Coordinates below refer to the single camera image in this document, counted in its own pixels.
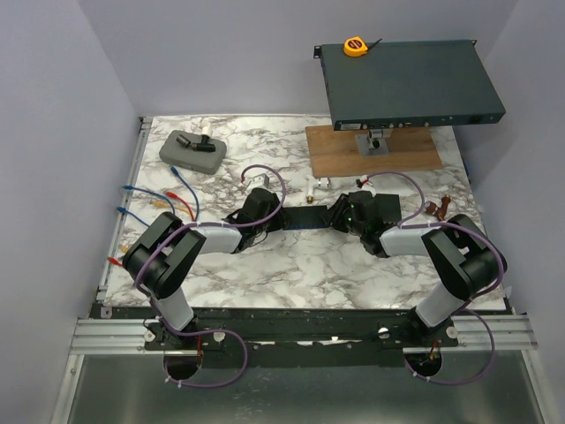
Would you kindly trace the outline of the red-brown handle tool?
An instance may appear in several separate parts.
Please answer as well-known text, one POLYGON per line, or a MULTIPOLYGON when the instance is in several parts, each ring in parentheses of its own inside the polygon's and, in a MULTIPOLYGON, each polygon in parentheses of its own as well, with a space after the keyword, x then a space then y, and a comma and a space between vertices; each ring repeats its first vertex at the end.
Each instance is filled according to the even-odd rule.
POLYGON ((424 213, 428 216, 433 216, 439 222, 442 222, 446 219, 448 206, 450 202, 451 202, 451 197, 449 195, 443 196, 441 198, 440 204, 437 204, 433 201, 426 201, 424 206, 424 213))

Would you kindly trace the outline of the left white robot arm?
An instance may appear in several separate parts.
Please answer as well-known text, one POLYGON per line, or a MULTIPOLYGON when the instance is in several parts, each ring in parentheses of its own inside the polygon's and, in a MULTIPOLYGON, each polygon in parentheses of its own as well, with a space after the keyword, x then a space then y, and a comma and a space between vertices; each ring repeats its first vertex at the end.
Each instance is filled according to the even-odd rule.
POLYGON ((168 323, 166 339, 184 349, 194 342, 196 329, 182 283, 196 259, 204 254, 240 253, 259 235, 280 229, 283 222, 282 202, 265 188, 253 188, 243 207, 219 222, 183 223, 164 212, 127 250, 123 268, 168 323))

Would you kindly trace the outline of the black TP-Link network switch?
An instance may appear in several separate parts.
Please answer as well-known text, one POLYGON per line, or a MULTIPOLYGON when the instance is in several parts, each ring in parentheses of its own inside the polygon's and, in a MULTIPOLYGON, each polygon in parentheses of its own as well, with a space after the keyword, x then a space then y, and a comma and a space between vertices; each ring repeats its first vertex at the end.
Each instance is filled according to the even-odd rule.
POLYGON ((398 194, 376 193, 373 196, 381 220, 388 224, 397 224, 402 219, 400 197, 398 194))

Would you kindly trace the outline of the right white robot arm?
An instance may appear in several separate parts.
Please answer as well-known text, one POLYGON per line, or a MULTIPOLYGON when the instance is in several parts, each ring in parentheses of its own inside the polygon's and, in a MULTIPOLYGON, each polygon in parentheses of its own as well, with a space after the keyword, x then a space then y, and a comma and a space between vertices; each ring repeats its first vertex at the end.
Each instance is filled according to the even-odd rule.
POLYGON ((401 224, 400 200, 393 194, 344 193, 322 214, 330 228, 359 237, 371 255, 425 256, 440 282, 409 312, 407 338, 428 345, 438 326, 467 306, 508 269, 501 252, 466 215, 428 225, 401 224))

